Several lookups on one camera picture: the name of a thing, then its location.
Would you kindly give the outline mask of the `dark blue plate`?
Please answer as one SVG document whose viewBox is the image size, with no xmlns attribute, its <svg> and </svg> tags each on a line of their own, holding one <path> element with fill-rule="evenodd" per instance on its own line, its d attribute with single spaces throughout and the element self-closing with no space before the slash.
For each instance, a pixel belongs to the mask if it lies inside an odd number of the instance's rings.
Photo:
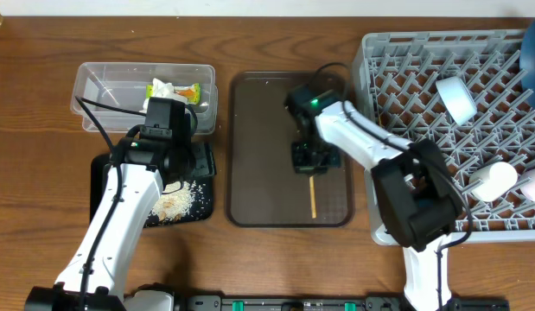
<svg viewBox="0 0 535 311">
<path fill-rule="evenodd" d="M 535 110 L 535 19 L 526 29 L 521 42 L 519 67 L 526 72 L 521 85 L 525 91 L 532 90 L 529 105 Z"/>
</svg>

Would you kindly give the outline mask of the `cream plastic cup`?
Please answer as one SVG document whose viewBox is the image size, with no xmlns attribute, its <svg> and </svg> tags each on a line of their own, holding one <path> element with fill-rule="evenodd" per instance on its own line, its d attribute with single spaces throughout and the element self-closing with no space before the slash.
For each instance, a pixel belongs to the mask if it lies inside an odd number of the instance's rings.
<svg viewBox="0 0 535 311">
<path fill-rule="evenodd" d="M 496 162 L 472 173 L 469 183 L 480 181 L 481 183 L 473 188 L 471 194 L 478 200 L 491 202 L 505 194 L 517 180 L 518 174 L 513 165 Z"/>
</svg>

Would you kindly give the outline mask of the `white tissue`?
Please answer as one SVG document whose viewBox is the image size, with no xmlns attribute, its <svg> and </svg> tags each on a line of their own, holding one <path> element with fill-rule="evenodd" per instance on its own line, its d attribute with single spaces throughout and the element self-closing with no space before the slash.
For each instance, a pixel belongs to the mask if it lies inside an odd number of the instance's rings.
<svg viewBox="0 0 535 311">
<path fill-rule="evenodd" d="M 161 80 L 154 78 L 152 80 L 152 84 L 146 86 L 142 112 L 146 112 L 148 110 L 148 105 L 151 98 L 176 99 L 176 93 L 174 87 L 170 83 L 166 84 Z"/>
</svg>

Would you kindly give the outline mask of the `light blue bowl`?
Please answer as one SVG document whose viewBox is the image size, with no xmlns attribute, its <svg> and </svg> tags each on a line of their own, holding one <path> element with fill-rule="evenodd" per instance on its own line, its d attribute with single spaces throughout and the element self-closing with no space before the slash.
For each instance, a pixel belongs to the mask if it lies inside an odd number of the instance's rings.
<svg viewBox="0 0 535 311">
<path fill-rule="evenodd" d="M 476 112 L 476 106 L 465 83 L 457 76 L 436 82 L 438 94 L 457 125 L 464 125 Z"/>
</svg>

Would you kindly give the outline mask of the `green yellow snack wrapper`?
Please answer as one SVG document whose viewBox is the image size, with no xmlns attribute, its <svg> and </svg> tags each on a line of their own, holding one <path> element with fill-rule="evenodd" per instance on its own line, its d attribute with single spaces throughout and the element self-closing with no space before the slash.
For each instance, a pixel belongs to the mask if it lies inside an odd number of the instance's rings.
<svg viewBox="0 0 535 311">
<path fill-rule="evenodd" d="M 201 101 L 201 85 L 198 83 L 191 86 L 173 86 L 176 99 L 182 99 L 187 104 L 197 105 Z"/>
</svg>

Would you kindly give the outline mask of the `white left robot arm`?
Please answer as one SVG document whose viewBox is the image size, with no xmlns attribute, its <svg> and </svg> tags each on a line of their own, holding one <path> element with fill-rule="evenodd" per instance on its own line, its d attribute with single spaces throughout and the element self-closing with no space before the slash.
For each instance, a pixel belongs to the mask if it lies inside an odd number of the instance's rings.
<svg viewBox="0 0 535 311">
<path fill-rule="evenodd" d="M 131 260 L 164 188 L 215 173 L 208 143 L 126 136 L 114 147 L 102 198 L 79 249 L 50 288 L 33 287 L 27 310 L 183 310 L 185 300 L 160 283 L 126 297 Z"/>
</svg>

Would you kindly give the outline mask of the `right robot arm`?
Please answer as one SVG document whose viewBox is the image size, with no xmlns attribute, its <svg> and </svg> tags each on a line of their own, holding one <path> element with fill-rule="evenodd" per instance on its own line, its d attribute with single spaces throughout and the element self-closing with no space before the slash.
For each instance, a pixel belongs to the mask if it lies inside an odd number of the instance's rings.
<svg viewBox="0 0 535 311">
<path fill-rule="evenodd" d="M 296 173 L 313 177 L 340 165 L 345 153 L 373 181 L 384 227 L 403 248 L 404 296 L 415 310 L 441 310 L 451 299 L 443 270 L 462 197 L 434 142 L 395 136 L 359 113 L 333 90 L 316 94 L 303 85 L 290 91 L 285 110 L 300 139 L 292 143 Z"/>
</svg>

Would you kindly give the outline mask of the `wooden chopstick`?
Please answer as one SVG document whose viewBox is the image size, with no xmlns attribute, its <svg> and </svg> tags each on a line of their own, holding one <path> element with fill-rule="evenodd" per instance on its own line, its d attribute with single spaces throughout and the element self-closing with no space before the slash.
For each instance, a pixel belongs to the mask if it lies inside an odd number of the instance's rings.
<svg viewBox="0 0 535 311">
<path fill-rule="evenodd" d="M 315 179 L 313 175 L 309 177 L 309 197 L 310 197 L 311 217 L 312 219 L 316 219 L 317 211 L 316 211 L 316 200 L 315 200 Z"/>
</svg>

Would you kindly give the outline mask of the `pink plastic cup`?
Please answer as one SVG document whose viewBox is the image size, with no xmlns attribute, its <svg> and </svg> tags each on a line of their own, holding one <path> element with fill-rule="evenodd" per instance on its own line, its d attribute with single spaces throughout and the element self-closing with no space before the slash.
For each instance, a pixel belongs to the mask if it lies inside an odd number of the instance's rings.
<svg viewBox="0 0 535 311">
<path fill-rule="evenodd" d="M 535 202 L 535 168 L 524 172 L 521 176 L 522 180 L 527 180 L 521 188 L 521 193 L 531 201 Z"/>
</svg>

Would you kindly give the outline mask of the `pile of cooked rice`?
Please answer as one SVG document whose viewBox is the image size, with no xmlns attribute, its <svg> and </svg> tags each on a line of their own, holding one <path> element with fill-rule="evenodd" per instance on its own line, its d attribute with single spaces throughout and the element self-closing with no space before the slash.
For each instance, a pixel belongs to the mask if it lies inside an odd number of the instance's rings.
<svg viewBox="0 0 535 311">
<path fill-rule="evenodd" d="M 210 202 L 203 185 L 176 181 L 166 186 L 150 216 L 157 217 L 160 223 L 180 221 L 187 216 L 194 219 L 193 213 L 205 212 Z"/>
</svg>

